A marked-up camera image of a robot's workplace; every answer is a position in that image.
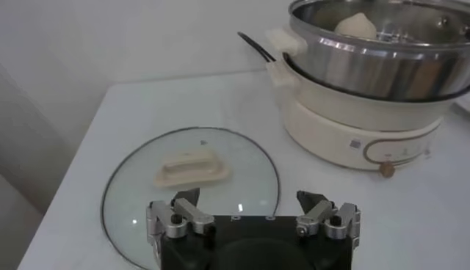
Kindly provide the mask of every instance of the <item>cream handle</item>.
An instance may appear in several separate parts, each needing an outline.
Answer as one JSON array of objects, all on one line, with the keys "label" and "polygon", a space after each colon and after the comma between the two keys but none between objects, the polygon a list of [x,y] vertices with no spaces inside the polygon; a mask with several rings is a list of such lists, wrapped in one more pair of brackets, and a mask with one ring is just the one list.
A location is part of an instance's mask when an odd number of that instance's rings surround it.
[{"label": "cream handle", "polygon": [[274,88],[276,104],[281,108],[282,104],[292,97],[299,87],[300,81],[296,75],[287,69],[284,61],[269,62],[266,64]]},{"label": "cream handle", "polygon": [[276,51],[280,53],[295,56],[307,51],[306,40],[294,33],[289,27],[269,30],[266,32],[266,36]]},{"label": "cream handle", "polygon": [[210,149],[180,153],[164,160],[158,171],[157,186],[174,186],[183,183],[222,180],[228,177],[230,169]]}]

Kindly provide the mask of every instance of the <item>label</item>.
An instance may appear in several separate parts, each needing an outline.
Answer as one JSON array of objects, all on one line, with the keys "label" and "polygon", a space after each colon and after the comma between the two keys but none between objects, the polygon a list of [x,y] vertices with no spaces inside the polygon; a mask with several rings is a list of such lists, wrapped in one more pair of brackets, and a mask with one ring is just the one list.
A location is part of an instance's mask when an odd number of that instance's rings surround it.
[{"label": "label", "polygon": [[354,150],[359,150],[362,147],[362,142],[360,139],[351,139],[349,147]]}]

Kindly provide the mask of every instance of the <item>cable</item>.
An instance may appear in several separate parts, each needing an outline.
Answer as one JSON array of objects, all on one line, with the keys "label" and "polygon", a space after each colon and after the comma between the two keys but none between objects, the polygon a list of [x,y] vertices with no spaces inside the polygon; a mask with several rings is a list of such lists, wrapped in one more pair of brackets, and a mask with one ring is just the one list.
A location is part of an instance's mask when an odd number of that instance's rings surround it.
[{"label": "cable", "polygon": [[272,57],[270,53],[268,53],[263,47],[261,47],[255,40],[252,40],[246,34],[242,32],[237,32],[237,34],[248,43],[251,47],[253,47],[263,58],[266,62],[275,62],[276,59]]}]

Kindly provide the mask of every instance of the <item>pot handle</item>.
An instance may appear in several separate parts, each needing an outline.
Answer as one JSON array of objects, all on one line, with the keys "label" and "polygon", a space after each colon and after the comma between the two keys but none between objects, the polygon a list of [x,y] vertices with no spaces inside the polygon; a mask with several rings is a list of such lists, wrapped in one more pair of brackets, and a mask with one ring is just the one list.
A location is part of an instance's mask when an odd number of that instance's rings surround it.
[{"label": "pot handle", "polygon": [[282,107],[283,102],[292,97],[294,91],[299,87],[299,78],[289,72],[283,61],[268,62],[266,69],[274,88],[276,104]]},{"label": "pot handle", "polygon": [[269,30],[266,32],[267,39],[280,53],[288,53],[291,56],[305,53],[307,42],[301,36],[293,32],[289,27]]}]

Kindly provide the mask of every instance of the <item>brown knob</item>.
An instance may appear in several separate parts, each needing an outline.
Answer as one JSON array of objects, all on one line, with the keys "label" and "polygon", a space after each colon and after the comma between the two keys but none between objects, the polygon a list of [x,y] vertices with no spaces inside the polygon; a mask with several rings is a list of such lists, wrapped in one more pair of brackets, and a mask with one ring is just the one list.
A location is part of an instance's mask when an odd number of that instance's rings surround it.
[{"label": "brown knob", "polygon": [[395,173],[395,166],[390,161],[383,162],[379,167],[379,172],[384,178],[391,178]]}]

